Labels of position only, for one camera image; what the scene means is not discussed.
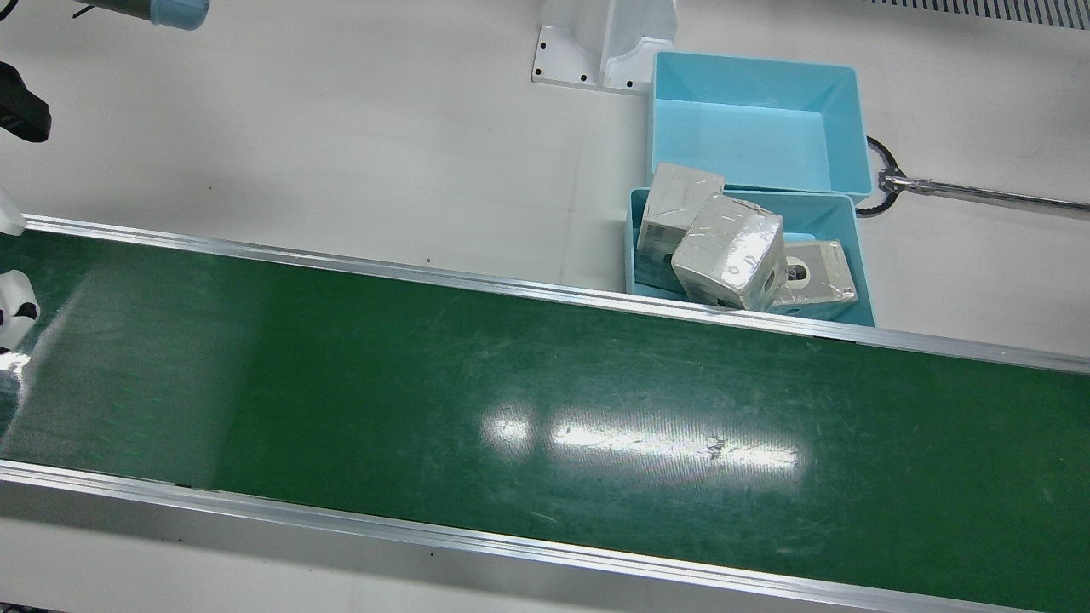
metal grille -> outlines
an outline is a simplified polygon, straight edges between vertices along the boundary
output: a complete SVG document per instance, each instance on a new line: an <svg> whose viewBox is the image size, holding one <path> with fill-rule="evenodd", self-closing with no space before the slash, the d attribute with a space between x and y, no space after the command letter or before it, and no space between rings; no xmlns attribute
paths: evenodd
<svg viewBox="0 0 1090 613"><path fill-rule="evenodd" d="M871 2L1075 29L1090 27L1090 0L871 0Z"/></svg>

white floor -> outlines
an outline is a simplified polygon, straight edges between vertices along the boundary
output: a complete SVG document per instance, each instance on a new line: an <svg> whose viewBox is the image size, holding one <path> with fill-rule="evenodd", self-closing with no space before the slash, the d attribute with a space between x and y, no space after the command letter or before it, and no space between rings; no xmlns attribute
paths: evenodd
<svg viewBox="0 0 1090 613"><path fill-rule="evenodd" d="M619 290L646 106L532 84L541 4L215 0L186 33L23 2L0 61L53 131L0 133L0 183L28 213ZM868 131L910 175L1090 201L1090 33L852 0L678 10L681 49L856 67ZM903 196L860 226L884 327L1090 356L1090 220ZM0 521L0 549L49 533ZM148 593L190 590L173 611L315 594L323 611L549 608L96 534L50 543L104 568L138 556ZM167 610L52 564L0 576L0 600Z"/></svg>

light blue tray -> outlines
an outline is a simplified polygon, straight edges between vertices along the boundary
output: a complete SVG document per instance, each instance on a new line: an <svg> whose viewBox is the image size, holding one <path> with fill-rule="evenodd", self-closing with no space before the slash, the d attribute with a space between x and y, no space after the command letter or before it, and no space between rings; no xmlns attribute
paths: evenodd
<svg viewBox="0 0 1090 613"><path fill-rule="evenodd" d="M651 172L671 161L736 189L839 192L856 203L873 191L849 67L664 51L650 111Z"/></svg>
<svg viewBox="0 0 1090 613"><path fill-rule="evenodd" d="M640 220L647 204L646 189L632 190L629 217L625 227L625 290L637 296L686 300L685 295L635 283L635 241ZM856 208L843 194L808 194L790 192L728 191L727 195L748 200L784 217L784 231L810 235L818 240L838 240L856 281L858 300L833 318L834 322L874 325L874 311L867 291L867 268L856 229Z"/></svg>

white bracket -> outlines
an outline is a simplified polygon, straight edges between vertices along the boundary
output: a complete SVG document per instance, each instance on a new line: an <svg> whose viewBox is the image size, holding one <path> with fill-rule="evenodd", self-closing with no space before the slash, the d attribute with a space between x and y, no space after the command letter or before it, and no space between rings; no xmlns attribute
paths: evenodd
<svg viewBox="0 0 1090 613"><path fill-rule="evenodd" d="M19 236L26 220L8 192L0 188L0 232ZM0 275L0 353L14 349L38 320L38 299L31 279L19 271Z"/></svg>
<svg viewBox="0 0 1090 613"><path fill-rule="evenodd" d="M675 0L546 0L534 83L642 93L655 55L674 48Z"/></svg>

conveyor belt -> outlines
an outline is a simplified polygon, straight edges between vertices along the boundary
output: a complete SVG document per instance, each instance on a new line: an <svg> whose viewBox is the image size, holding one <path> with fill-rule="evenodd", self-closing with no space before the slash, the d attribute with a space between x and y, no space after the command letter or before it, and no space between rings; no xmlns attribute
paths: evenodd
<svg viewBox="0 0 1090 613"><path fill-rule="evenodd" d="M0 457L1090 611L1090 377L28 231Z"/></svg>
<svg viewBox="0 0 1090 613"><path fill-rule="evenodd" d="M1087 29L1090 26L1088 0L870 0L925 11L960 13L1016 22L1038 23Z"/></svg>

